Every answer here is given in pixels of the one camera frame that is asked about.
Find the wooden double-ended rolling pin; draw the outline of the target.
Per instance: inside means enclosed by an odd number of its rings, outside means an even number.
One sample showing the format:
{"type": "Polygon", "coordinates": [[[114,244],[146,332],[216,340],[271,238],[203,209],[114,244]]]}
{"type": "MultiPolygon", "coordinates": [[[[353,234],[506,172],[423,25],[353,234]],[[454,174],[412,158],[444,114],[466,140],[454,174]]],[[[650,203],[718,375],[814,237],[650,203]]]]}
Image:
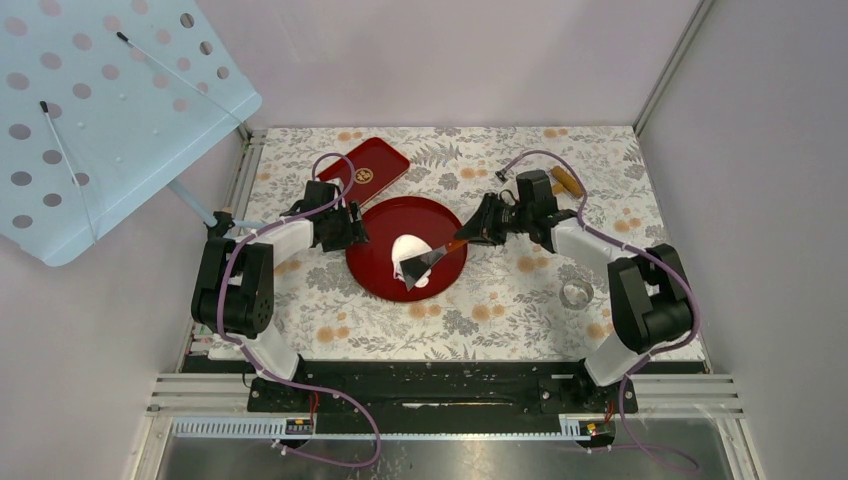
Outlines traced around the wooden double-ended rolling pin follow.
{"type": "Polygon", "coordinates": [[[584,189],[567,170],[562,167],[553,167],[549,171],[553,180],[552,192],[557,194],[567,193],[573,198],[582,199],[585,195],[584,189]]]}

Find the round red tray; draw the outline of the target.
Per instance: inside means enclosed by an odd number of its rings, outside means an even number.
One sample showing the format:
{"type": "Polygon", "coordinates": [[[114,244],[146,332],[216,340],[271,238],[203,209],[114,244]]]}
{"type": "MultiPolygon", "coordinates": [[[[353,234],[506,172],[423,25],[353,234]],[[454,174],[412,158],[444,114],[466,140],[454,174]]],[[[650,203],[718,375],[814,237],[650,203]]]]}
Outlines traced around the round red tray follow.
{"type": "Polygon", "coordinates": [[[391,248],[401,235],[416,236],[432,248],[453,239],[461,222],[444,205],[423,197],[396,197],[370,207],[363,221],[369,242],[349,247],[346,261],[353,278],[370,294],[392,302],[417,302],[442,293],[459,279],[467,258],[465,246],[440,261],[422,288],[408,290],[393,276],[391,248]]]}

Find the white dough ball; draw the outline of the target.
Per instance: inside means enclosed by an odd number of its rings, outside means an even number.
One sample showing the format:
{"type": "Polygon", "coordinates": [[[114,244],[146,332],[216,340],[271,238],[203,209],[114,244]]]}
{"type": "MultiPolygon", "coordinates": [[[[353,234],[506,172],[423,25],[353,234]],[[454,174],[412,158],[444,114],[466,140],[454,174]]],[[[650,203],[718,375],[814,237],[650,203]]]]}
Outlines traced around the white dough ball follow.
{"type": "Polygon", "coordinates": [[[394,240],[391,249],[391,261],[393,264],[393,278],[395,280],[405,282],[404,275],[400,266],[400,262],[426,253],[431,250],[431,246],[421,238],[403,234],[394,240]]]}

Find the rectangular red tray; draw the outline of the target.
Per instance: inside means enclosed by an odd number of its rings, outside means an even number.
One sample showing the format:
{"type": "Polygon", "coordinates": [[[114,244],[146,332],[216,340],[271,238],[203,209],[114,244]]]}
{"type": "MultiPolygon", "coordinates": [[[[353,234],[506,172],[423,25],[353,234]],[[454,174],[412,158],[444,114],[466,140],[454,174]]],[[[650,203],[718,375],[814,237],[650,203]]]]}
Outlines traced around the rectangular red tray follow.
{"type": "Polygon", "coordinates": [[[355,201],[365,206],[389,185],[400,179],[409,170],[411,162],[386,141],[372,137],[351,150],[347,157],[354,167],[351,177],[349,166],[339,159],[317,174],[324,182],[341,183],[351,190],[345,196],[346,201],[355,201]]]}

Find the metal scraper wooden handle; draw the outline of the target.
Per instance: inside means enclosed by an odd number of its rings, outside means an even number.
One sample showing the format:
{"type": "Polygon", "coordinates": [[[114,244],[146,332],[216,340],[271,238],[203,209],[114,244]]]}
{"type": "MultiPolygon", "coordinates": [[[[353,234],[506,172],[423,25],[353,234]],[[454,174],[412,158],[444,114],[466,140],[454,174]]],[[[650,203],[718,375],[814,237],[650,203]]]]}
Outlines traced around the metal scraper wooden handle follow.
{"type": "Polygon", "coordinates": [[[467,240],[453,240],[447,244],[421,253],[414,257],[403,259],[399,262],[400,273],[403,276],[405,287],[411,291],[416,283],[427,275],[439,261],[448,254],[460,249],[468,243],[467,240]]]}

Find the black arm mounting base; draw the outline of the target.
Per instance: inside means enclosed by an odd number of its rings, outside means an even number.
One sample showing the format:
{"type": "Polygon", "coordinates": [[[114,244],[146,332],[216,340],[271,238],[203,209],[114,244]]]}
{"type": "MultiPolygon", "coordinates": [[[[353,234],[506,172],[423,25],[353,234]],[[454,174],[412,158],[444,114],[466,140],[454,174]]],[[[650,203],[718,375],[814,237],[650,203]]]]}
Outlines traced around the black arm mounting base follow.
{"type": "Polygon", "coordinates": [[[510,406],[540,413],[601,415],[613,407],[638,410],[632,387],[592,387],[579,362],[533,361],[318,361],[304,360],[295,380],[318,394],[256,378],[250,412],[346,412],[343,394],[367,408],[405,404],[510,406]]]}

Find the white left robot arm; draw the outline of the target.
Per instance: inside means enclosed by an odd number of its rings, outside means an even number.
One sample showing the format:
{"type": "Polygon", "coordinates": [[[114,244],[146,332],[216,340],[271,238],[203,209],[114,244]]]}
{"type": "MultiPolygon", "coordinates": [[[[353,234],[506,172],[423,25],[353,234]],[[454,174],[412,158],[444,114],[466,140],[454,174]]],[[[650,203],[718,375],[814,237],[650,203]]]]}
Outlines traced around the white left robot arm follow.
{"type": "Polygon", "coordinates": [[[210,237],[202,252],[192,318],[238,347],[260,377],[275,381],[272,398],[288,411],[307,404],[311,387],[296,375],[300,354],[272,325],[274,270],[312,248],[334,252],[369,241],[361,206],[345,199],[346,192],[310,180],[304,197],[277,221],[239,238],[210,237]]]}

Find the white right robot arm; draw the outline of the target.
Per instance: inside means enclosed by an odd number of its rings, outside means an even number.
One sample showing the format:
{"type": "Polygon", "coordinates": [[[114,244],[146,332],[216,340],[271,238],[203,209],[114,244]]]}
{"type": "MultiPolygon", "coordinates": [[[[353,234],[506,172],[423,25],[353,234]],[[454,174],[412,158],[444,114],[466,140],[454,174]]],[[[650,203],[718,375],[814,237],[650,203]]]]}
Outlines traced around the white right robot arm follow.
{"type": "Polygon", "coordinates": [[[577,405],[597,412],[612,400],[612,384],[658,345],[693,333],[696,318],[679,256],[667,244],[641,251],[588,226],[576,211],[559,207],[541,170],[519,174],[517,189],[510,202],[485,194],[454,237],[500,246],[511,234],[525,234],[606,279],[614,330],[582,360],[573,386],[577,405]]]}

